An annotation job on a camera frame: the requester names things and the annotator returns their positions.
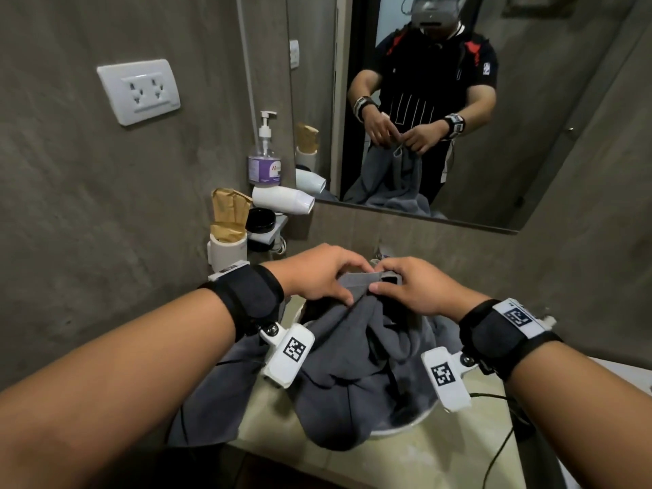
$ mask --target bottle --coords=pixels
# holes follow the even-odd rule
[[[249,183],[255,186],[273,186],[281,183],[281,160],[272,151],[272,129],[267,124],[275,111],[261,111],[263,125],[258,129],[258,147],[249,155]]]

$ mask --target black wrist strap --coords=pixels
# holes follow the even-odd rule
[[[483,373],[495,372],[506,381],[529,353],[547,342],[561,341],[561,338],[552,331],[526,337],[493,309],[499,303],[498,300],[483,302],[465,315],[460,321],[460,339],[463,352],[478,362]]]
[[[264,266],[242,266],[200,288],[220,297],[233,318],[236,341],[275,323],[285,298],[280,283]]]

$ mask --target gray towel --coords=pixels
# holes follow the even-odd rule
[[[419,193],[420,185],[421,157],[417,153],[401,145],[390,149],[371,146],[360,177],[344,194],[343,202],[430,217],[430,205]]]
[[[436,399],[420,354],[437,345],[461,349],[457,326],[427,320],[401,304],[367,292],[370,283],[395,273],[345,274],[340,283],[354,295],[351,308],[332,299],[307,303],[302,322],[315,344],[288,394],[306,435],[317,445],[348,450],[372,430],[405,425]],[[258,337],[244,338],[223,361],[263,361],[268,347]],[[261,364],[216,366],[186,399],[175,417],[168,444],[199,446],[237,437]]]

